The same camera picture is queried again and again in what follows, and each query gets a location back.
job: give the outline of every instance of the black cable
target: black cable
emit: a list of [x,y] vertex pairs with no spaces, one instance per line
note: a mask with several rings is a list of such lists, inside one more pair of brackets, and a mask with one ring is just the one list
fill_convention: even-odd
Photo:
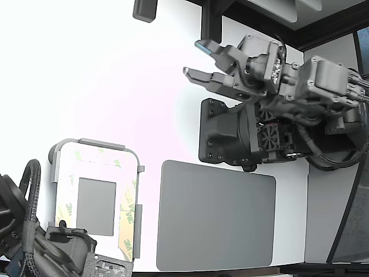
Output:
[[[59,222],[60,231],[63,232],[63,233],[66,233],[66,228],[67,228],[67,223],[65,222],[65,220],[61,220]],[[94,239],[92,239],[89,235],[87,235],[85,233],[79,233],[79,232],[76,232],[76,231],[73,231],[73,230],[70,233],[71,233],[71,235],[75,235],[76,237],[81,237],[81,238],[84,239],[84,241],[86,242],[87,247],[88,247],[88,252],[95,251],[94,247],[97,244],[97,242]]]
[[282,57],[283,57],[284,62],[286,63],[287,62],[287,46],[280,36],[278,36],[276,33],[273,33],[273,34],[282,43],[282,47],[284,49]]
[[[351,151],[345,159],[343,159],[342,161],[343,162],[346,162],[347,160],[350,160],[356,153],[357,151],[354,150],[354,151]],[[333,167],[333,166],[321,166],[320,164],[318,164],[316,161],[314,161],[312,159],[312,157],[306,157],[305,158],[306,161],[312,165],[313,167],[315,167],[316,169],[320,170],[320,171],[324,171],[324,172],[330,172],[330,171],[334,171],[334,170],[337,170],[338,168],[337,167]]]
[[29,197],[28,206],[25,212],[22,234],[22,251],[23,260],[21,263],[21,270],[18,273],[18,277],[23,277],[25,270],[34,277],[42,277],[38,272],[35,260],[33,256],[33,243],[35,241],[35,233],[37,228],[37,202],[39,199],[41,181],[41,165],[38,160],[30,160],[24,170],[22,176],[22,183],[29,183]]
[[321,158],[323,162],[328,164],[329,166],[336,167],[339,169],[344,169],[347,167],[351,167],[357,163],[360,162],[361,158],[366,155],[366,153],[369,150],[369,136],[367,137],[367,140],[364,144],[364,147],[359,151],[359,154],[355,156],[354,158],[347,160],[345,162],[338,162],[335,160],[332,160],[331,158],[328,158],[324,156],[323,152],[318,148],[318,146],[314,143],[314,140],[309,135],[307,129],[305,126],[301,125],[300,123],[296,122],[296,126],[298,127],[298,131],[302,137],[302,139],[305,141],[307,146],[310,148],[310,150],[314,153],[315,156]]

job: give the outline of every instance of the white table surface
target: white table surface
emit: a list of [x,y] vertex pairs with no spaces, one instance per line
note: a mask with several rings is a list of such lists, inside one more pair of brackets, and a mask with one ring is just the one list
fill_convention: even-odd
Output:
[[[56,187],[47,160],[55,143],[85,137],[134,150],[146,166],[139,191],[141,258],[134,267],[143,272],[158,270],[162,163],[200,164],[201,101],[213,97],[229,106],[236,101],[206,92],[182,74],[184,66],[216,71],[214,61],[193,46],[200,37],[199,6],[160,0],[157,19],[147,24],[132,18],[133,2],[0,3],[0,171],[19,182],[27,161],[40,160],[37,215],[46,227],[55,215]],[[223,44],[261,35],[228,18],[223,22]],[[303,54],[289,47],[288,62],[293,61],[303,63]],[[262,165],[257,173],[277,180],[272,265],[302,262],[308,164]]]

